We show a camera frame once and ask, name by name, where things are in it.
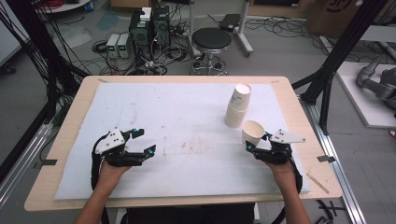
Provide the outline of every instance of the black pole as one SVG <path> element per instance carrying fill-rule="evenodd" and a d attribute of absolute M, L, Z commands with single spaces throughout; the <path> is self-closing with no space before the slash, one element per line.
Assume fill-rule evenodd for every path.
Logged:
<path fill-rule="evenodd" d="M 319 125 L 325 134 L 328 134 L 327 117 L 329 113 L 332 79 L 338 68 L 347 58 L 349 52 L 355 48 L 356 44 L 387 2 L 388 0 L 365 0 L 321 68 L 310 77 L 303 78 L 292 84 L 293 88 L 297 89 L 311 82 L 306 92 L 301 95 L 301 99 L 312 105 L 315 104 L 323 92 Z"/>

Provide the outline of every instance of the table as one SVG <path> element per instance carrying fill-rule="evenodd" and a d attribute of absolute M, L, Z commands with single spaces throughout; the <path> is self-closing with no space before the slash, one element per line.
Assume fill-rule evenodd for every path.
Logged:
<path fill-rule="evenodd" d="M 43 166 L 26 200 L 28 211 L 46 211 L 81 208 L 85 200 L 55 201 L 54 195 L 62 178 L 64 165 L 73 146 L 81 122 L 90 108 L 92 98 L 100 83 L 261 83 L 271 84 L 279 106 L 291 133 L 298 133 L 306 140 L 296 145 L 303 167 L 307 173 L 311 191 L 301 195 L 303 199 L 324 199 L 341 197 L 341 188 L 327 162 L 319 162 L 323 155 L 321 146 L 302 110 L 295 93 L 285 77 L 86 77 L 75 101 L 64 120 L 47 159 L 58 160 L 54 166 Z M 244 203 L 281 201 L 278 195 L 222 195 L 190 196 L 175 198 L 111 199 L 107 207 L 131 207 L 154 205 L 187 205 L 205 203 Z"/>

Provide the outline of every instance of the hand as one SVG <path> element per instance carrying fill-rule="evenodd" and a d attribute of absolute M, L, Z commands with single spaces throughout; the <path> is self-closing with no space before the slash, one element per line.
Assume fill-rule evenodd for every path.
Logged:
<path fill-rule="evenodd" d="M 282 192 L 297 190 L 294 169 L 289 161 L 281 165 L 269 162 L 265 162 L 265 164 L 272 170 L 274 180 Z"/>
<path fill-rule="evenodd" d="M 108 197 L 113 189 L 119 184 L 121 176 L 130 168 L 131 166 L 111 166 L 106 160 L 103 160 L 95 191 L 99 191 Z"/>

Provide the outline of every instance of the paper cup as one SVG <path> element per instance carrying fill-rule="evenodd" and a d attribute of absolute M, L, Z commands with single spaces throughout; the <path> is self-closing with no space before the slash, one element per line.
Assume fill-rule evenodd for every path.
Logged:
<path fill-rule="evenodd" d="M 227 107 L 227 112 L 225 113 L 224 122 L 230 128 L 239 128 L 241 127 L 242 122 L 244 121 L 245 115 L 247 113 L 247 109 L 243 111 L 234 110 L 230 105 Z"/>
<path fill-rule="evenodd" d="M 251 88 L 247 84 L 237 84 L 233 90 L 229 106 L 236 111 L 248 109 Z"/>
<path fill-rule="evenodd" d="M 246 141 L 257 146 L 264 135 L 264 128 L 254 120 L 246 120 L 242 124 L 242 143 Z"/>

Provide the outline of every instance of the black stool seat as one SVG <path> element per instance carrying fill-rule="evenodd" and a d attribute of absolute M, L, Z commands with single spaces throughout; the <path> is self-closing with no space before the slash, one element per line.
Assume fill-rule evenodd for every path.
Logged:
<path fill-rule="evenodd" d="M 225 50 L 230 47 L 231 37 L 218 28 L 203 28 L 192 34 L 192 44 L 202 50 Z"/>

